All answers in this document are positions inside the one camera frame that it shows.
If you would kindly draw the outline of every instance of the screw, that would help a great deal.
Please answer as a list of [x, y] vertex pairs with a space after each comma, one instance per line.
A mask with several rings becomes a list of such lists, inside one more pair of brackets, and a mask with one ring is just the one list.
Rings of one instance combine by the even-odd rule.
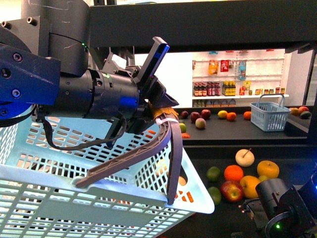
[[9, 113], [9, 111], [8, 111], [7, 108], [1, 108], [0, 109], [0, 116], [5, 117], [5, 116], [8, 115], [8, 113]]
[[20, 55], [19, 53], [15, 53], [13, 55], [13, 59], [14, 59], [15, 62], [18, 62], [18, 63], [21, 63], [22, 60], [23, 60], [22, 55]]
[[8, 23], [7, 21], [3, 21], [2, 23], [1, 23], [1, 26], [3, 27], [3, 28], [6, 28], [6, 29], [11, 29], [11, 24], [10, 23]]
[[21, 97], [21, 92], [18, 89], [13, 89], [12, 96], [14, 98], [19, 98], [19, 97]]
[[1, 69], [0, 74], [3, 78], [10, 78], [11, 77], [11, 71], [7, 68]]
[[29, 23], [29, 24], [31, 24], [33, 26], [36, 26], [36, 24], [37, 24], [36, 20], [34, 18], [32, 18], [32, 17], [28, 17], [27, 23]]

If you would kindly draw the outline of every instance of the zip tie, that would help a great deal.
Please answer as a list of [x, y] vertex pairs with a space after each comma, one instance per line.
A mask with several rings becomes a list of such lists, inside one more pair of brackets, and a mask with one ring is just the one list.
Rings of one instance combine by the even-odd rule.
[[155, 120], [157, 125], [162, 125], [166, 121], [173, 121], [173, 122], [177, 122], [178, 123], [178, 120], [176, 120], [175, 118], [165, 118], [163, 120], [161, 120], [160, 118], [156, 118], [156, 120]]

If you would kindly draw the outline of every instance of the basket handle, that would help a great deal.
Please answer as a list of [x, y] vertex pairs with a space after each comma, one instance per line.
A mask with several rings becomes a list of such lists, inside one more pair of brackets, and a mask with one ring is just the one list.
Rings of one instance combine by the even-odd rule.
[[261, 95], [260, 97], [259, 97], [259, 99], [258, 99], [258, 102], [257, 102], [257, 104], [256, 104], [256, 107], [258, 108], [259, 107], [259, 105], [260, 105], [260, 100], [261, 100], [261, 98], [262, 97], [264, 97], [264, 96], [273, 96], [273, 95], [280, 95], [280, 96], [282, 96], [282, 99], [281, 99], [281, 101], [279, 102], [279, 107], [283, 107], [284, 106], [284, 94], [281, 94], [281, 93], [274, 93], [274, 94], [263, 94], [263, 95]]

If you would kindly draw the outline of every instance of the light blue basket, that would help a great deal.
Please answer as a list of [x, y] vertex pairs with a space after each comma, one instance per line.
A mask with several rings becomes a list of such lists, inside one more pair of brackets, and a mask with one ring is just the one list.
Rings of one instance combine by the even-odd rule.
[[[264, 96], [280, 95], [280, 103], [260, 102]], [[283, 94], [263, 94], [256, 103], [251, 103], [251, 122], [263, 131], [283, 131], [291, 110], [284, 107]]]
[[[74, 146], [104, 138], [105, 120], [49, 118], [54, 143]], [[167, 205], [170, 144], [156, 155], [86, 188], [75, 177], [153, 138], [124, 134], [112, 149], [104, 145], [59, 151], [46, 142], [43, 126], [30, 119], [0, 128], [0, 238], [153, 238], [194, 212], [214, 204], [183, 151], [185, 186]]]

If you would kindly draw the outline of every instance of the cable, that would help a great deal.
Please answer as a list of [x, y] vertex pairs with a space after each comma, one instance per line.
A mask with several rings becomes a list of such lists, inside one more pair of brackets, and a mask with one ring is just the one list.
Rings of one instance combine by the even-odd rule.
[[85, 149], [85, 148], [88, 148], [88, 147], [91, 147], [94, 145], [100, 145], [100, 144], [116, 141], [117, 139], [119, 139], [120, 137], [123, 136], [123, 134], [125, 133], [125, 130], [127, 128], [126, 119], [122, 118], [121, 121], [123, 122], [122, 123], [122, 130], [121, 130], [120, 134], [117, 135], [116, 137], [114, 137], [113, 139], [97, 139], [94, 141], [81, 143], [77, 146], [72, 146], [72, 147], [59, 147], [59, 146], [54, 145], [54, 143], [53, 143], [53, 129], [52, 129], [51, 124], [46, 119], [43, 120], [43, 128], [45, 131], [46, 140], [48, 141], [48, 144], [52, 148], [57, 149], [57, 150], [73, 151], [73, 150]]
[[9, 127], [9, 126], [13, 126], [15, 124], [18, 124], [24, 120], [26, 120], [30, 115], [33, 114], [33, 112], [35, 111], [36, 107], [34, 107], [32, 109], [32, 111], [30, 113], [28, 113], [27, 115], [18, 117], [18, 118], [10, 118], [7, 120], [0, 120], [0, 127]]
[[291, 214], [289, 212], [283, 212], [281, 214], [278, 214], [276, 217], [273, 217], [269, 222], [268, 224], [266, 225], [265, 227], [265, 237], [266, 238], [271, 238], [269, 232], [272, 228], [272, 226], [276, 223], [276, 222], [279, 222], [281, 221], [282, 219], [284, 218], [287, 218], [287, 217], [290, 217]]

